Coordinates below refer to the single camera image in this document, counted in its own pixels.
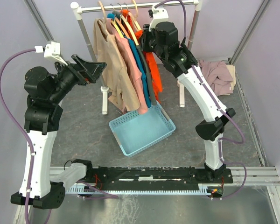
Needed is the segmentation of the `dark grey t shirt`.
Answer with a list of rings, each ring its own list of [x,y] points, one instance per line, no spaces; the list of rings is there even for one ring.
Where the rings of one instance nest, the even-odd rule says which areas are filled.
[[[124,16],[120,12],[115,11],[115,15],[116,15],[117,18],[120,18],[122,21],[124,21]],[[149,90],[150,98],[151,98],[151,101],[152,101],[152,105],[157,105],[156,98],[155,98],[155,95],[154,95],[153,85],[152,85],[152,76],[151,76],[150,68],[149,68],[149,66],[148,66],[148,64],[146,62],[146,59],[145,59],[145,57],[143,55],[143,52],[141,50],[140,45],[136,46],[136,49],[137,49],[137,51],[139,53],[141,62],[143,64],[143,66],[144,66],[145,74],[147,76],[148,90]]]

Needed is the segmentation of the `white hanger of grey shirt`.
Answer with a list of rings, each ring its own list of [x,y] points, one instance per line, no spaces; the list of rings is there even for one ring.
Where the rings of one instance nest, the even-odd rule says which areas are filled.
[[[124,16],[124,25],[127,28],[129,38],[134,41],[136,46],[139,46],[138,39],[136,37],[136,32],[141,30],[138,22],[136,21],[135,16],[129,11],[128,7],[120,11]]]

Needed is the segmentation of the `orange t shirt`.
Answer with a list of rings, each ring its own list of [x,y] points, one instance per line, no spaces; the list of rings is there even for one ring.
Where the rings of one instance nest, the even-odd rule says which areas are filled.
[[[130,24],[137,40],[139,40],[142,36],[142,29],[140,28],[139,23],[136,21],[136,18],[133,16],[133,14],[128,11],[127,9],[123,9],[121,11],[123,16],[127,19],[127,22]],[[157,66],[157,63],[155,61],[155,58],[153,56],[153,53],[146,53],[143,52],[143,55],[146,59],[146,62],[150,68],[151,75],[152,75],[152,85],[153,85],[153,90],[154,90],[154,95],[156,100],[160,103],[159,100],[159,93],[163,91],[163,86],[161,82],[161,76],[159,73],[159,69]]]

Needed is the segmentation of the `beige plastic hanger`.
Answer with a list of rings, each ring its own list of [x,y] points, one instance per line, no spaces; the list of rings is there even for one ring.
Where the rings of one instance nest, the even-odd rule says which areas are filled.
[[[132,19],[133,24],[135,26],[135,30],[138,32],[138,31],[141,30],[141,27],[140,27],[139,23],[137,22],[137,17],[139,15],[138,7],[137,7],[137,3],[136,3],[135,0],[131,0],[131,2],[134,4],[134,7],[135,7],[135,14],[131,15],[131,19]]]

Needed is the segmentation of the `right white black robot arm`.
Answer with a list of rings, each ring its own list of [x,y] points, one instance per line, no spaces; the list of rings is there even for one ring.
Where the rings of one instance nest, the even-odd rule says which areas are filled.
[[[165,69],[184,85],[199,106],[204,120],[196,126],[196,132],[205,145],[205,178],[209,182],[218,181],[226,168],[222,162],[219,140],[235,110],[227,108],[212,91],[198,61],[185,42],[178,40],[178,29],[174,23],[163,21],[154,28],[144,24],[140,41],[142,50],[155,53]]]

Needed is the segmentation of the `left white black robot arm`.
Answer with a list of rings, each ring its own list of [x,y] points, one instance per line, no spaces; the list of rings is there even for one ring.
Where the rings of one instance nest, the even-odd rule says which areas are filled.
[[[105,62],[89,62],[73,54],[73,63],[55,62],[56,74],[37,66],[25,74],[28,93],[24,133],[34,151],[27,152],[21,188],[11,195],[11,203],[32,205],[49,210],[61,206],[65,192],[77,181],[89,182],[94,177],[91,161],[76,159],[57,177],[50,178],[52,148],[59,129],[63,98],[75,85],[94,84],[107,67]]]

